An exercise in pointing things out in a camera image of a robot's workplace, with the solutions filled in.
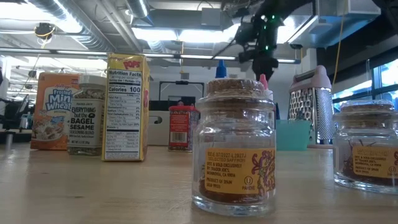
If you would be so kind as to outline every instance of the metal grater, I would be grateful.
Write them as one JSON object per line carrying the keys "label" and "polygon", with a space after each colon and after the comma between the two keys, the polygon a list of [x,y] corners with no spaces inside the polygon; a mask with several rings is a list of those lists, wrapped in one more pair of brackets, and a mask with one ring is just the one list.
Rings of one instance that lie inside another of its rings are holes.
{"label": "metal grater", "polygon": [[309,144],[329,144],[335,131],[331,85],[323,66],[294,77],[290,87],[289,120],[311,122]]}
{"label": "metal grater", "polygon": [[331,99],[330,89],[316,88],[317,96],[317,127],[318,139],[332,139],[335,133],[335,125],[333,124],[333,102]]}

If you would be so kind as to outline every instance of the wooden table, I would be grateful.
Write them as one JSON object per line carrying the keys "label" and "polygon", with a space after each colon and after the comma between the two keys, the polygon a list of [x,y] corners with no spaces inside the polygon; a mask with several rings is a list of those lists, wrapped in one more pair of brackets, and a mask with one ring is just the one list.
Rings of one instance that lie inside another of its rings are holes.
{"label": "wooden table", "polygon": [[277,153],[276,211],[265,218],[192,205],[191,162],[165,147],[145,162],[101,162],[14,144],[0,149],[0,223],[398,223],[398,196],[334,184],[331,150]]}

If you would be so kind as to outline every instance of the glass jar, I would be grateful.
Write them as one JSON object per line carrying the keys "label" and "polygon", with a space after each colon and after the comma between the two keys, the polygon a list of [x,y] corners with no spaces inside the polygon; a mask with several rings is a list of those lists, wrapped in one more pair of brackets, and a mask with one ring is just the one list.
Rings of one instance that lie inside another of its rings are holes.
{"label": "glass jar", "polygon": [[350,101],[335,114],[335,182],[398,194],[398,113],[390,101]]}
{"label": "glass jar", "polygon": [[106,78],[82,75],[72,98],[68,153],[99,156],[102,152]]}
{"label": "glass jar", "polygon": [[197,102],[192,199],[220,215],[263,215],[274,208],[274,104],[253,80],[217,79]]}

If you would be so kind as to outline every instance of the red spice can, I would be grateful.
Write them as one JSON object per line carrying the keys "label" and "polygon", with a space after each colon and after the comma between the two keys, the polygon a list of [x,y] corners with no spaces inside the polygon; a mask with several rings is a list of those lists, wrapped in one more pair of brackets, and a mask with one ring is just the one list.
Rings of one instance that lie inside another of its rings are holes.
{"label": "red spice can", "polygon": [[194,106],[171,106],[169,151],[192,152],[199,112]]}

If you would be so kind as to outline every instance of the pink bottle cap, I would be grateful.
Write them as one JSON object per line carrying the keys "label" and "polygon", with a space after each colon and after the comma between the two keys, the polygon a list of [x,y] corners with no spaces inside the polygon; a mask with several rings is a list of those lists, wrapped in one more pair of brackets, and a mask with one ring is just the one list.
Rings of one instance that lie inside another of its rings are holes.
{"label": "pink bottle cap", "polygon": [[264,85],[264,89],[268,90],[268,83],[267,83],[265,74],[260,75],[260,82]]}

